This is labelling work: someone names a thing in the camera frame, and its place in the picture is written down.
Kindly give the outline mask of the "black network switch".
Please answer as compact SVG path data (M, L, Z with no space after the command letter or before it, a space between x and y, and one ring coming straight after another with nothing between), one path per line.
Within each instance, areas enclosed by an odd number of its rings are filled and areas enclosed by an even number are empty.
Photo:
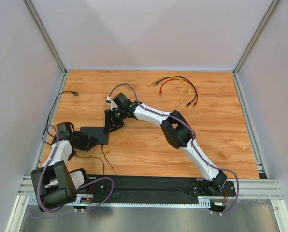
M108 145L109 133L104 131L104 127L81 127L80 132L96 138L96 145Z

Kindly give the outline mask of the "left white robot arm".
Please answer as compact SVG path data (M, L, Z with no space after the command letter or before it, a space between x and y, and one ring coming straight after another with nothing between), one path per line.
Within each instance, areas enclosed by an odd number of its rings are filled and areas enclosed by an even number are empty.
M50 155L40 168L31 172L37 204L42 212L57 212L76 200L77 190L87 183L88 175L83 168L69 171L66 164L76 150L89 151L98 141L89 134L75 130L70 122L59 123L52 128L55 136Z

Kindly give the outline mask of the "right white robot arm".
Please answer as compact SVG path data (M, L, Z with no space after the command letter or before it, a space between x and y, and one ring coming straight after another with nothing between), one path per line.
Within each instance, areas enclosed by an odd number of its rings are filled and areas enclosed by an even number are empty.
M179 111L160 111L142 102L131 101L123 93L119 93L113 99L108 96L106 102L110 104L110 109L104 112L105 133L111 133L124 127L124 120L127 118L152 123L161 128L170 146L182 150L189 156L211 188L217 191L222 189L227 181L227 176L214 166L199 147L195 133Z

